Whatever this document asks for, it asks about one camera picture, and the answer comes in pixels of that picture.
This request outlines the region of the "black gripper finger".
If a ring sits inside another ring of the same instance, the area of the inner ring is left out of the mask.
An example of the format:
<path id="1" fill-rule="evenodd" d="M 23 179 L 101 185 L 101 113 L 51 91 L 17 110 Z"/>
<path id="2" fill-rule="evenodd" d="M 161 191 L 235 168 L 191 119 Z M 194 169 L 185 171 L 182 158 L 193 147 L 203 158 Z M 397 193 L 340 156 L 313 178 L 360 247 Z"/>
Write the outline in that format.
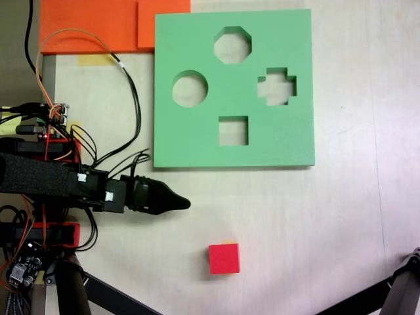
<path id="1" fill-rule="evenodd" d="M 176 194 L 164 182 L 157 181 L 154 186 L 154 214 L 189 209 L 189 199 Z"/>

